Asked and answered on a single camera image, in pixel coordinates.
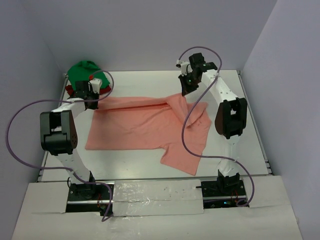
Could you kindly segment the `pink t shirt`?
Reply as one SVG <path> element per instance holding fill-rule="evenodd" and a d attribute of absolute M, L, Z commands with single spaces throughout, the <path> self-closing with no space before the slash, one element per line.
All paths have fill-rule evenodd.
<path fill-rule="evenodd" d="M 212 124 L 206 108 L 177 93 L 162 98 L 107 97 L 94 111 L 86 150 L 164 149 L 161 164 L 195 175 Z"/>

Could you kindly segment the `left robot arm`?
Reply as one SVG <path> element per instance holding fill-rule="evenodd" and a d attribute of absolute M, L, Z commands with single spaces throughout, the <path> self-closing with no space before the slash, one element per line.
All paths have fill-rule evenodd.
<path fill-rule="evenodd" d="M 70 191 L 87 200 L 98 193 L 93 174 L 84 165 L 78 151 L 78 135 L 74 118 L 82 112 L 98 108 L 102 80 L 75 83 L 74 97 L 52 111 L 40 114 L 40 142 L 43 150 L 55 156 L 64 168 L 70 169 Z"/>

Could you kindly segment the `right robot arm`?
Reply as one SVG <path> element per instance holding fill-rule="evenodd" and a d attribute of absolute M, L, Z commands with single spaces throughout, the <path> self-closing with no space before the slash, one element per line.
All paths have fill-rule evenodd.
<path fill-rule="evenodd" d="M 181 71 L 178 78 L 183 96 L 194 92 L 203 83 L 218 104 L 214 126 L 225 141 L 225 149 L 218 164 L 216 189 L 227 196 L 240 184 L 237 144 L 247 125 L 247 100 L 233 93 L 221 77 L 220 69 L 213 62 L 206 62 L 201 53 L 194 53 L 188 61 L 179 58 L 176 66 Z"/>

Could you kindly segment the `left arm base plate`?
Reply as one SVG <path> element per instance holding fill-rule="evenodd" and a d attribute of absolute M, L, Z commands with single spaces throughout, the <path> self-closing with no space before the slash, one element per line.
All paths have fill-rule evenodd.
<path fill-rule="evenodd" d="M 114 185 L 109 184 L 111 190 L 105 185 L 89 185 L 86 189 L 78 190 L 75 184 L 68 183 L 68 197 L 65 208 L 66 213 L 87 213 L 95 212 L 99 213 L 102 217 L 108 205 L 110 208 L 107 213 L 107 217 L 113 214 L 113 207 L 110 202 L 110 194 L 113 194 Z"/>

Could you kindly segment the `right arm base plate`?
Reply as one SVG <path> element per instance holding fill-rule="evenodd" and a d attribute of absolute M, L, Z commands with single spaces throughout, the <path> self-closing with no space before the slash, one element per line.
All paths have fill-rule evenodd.
<path fill-rule="evenodd" d="M 220 190 L 217 180 L 201 180 L 200 183 L 201 185 L 196 188 L 201 189 L 204 209 L 236 208 L 237 204 L 247 203 L 242 180 L 238 185 L 224 190 Z"/>

